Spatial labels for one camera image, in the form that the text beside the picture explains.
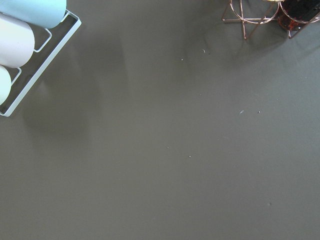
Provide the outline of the pink cup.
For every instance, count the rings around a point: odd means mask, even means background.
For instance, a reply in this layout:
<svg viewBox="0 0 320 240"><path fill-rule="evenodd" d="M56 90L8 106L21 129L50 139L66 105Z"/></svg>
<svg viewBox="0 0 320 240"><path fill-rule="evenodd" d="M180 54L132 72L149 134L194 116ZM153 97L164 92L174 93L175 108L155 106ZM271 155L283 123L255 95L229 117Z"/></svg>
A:
<svg viewBox="0 0 320 240"><path fill-rule="evenodd" d="M0 15L0 64L9 68L25 65L33 55L35 36L31 27L14 17Z"/></svg>

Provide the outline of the light blue cup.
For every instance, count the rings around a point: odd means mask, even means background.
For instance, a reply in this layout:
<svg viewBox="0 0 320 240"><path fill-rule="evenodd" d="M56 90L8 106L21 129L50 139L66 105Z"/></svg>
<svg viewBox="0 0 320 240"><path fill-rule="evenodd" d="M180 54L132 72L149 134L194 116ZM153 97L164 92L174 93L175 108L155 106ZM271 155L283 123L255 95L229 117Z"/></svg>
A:
<svg viewBox="0 0 320 240"><path fill-rule="evenodd" d="M2 0L0 12L21 21L52 29L64 18L66 0Z"/></svg>

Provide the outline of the dark drink bottle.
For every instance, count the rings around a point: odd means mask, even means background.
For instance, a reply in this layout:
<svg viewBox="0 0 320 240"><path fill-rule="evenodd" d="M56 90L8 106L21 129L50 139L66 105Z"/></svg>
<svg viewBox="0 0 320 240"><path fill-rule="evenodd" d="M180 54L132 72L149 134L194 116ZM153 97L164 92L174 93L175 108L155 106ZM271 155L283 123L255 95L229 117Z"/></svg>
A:
<svg viewBox="0 0 320 240"><path fill-rule="evenodd" d="M284 0L277 15L278 24L288 31L298 31L320 13L319 0Z"/></svg>

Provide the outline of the mint green cup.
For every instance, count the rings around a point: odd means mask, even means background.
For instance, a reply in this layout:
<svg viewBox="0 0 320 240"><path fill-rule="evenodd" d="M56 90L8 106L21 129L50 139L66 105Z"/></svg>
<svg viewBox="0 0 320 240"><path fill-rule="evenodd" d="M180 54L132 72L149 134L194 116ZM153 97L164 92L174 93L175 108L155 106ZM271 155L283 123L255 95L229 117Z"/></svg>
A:
<svg viewBox="0 0 320 240"><path fill-rule="evenodd" d="M0 66L0 104L2 105L8 98L11 91L11 76L7 69Z"/></svg>

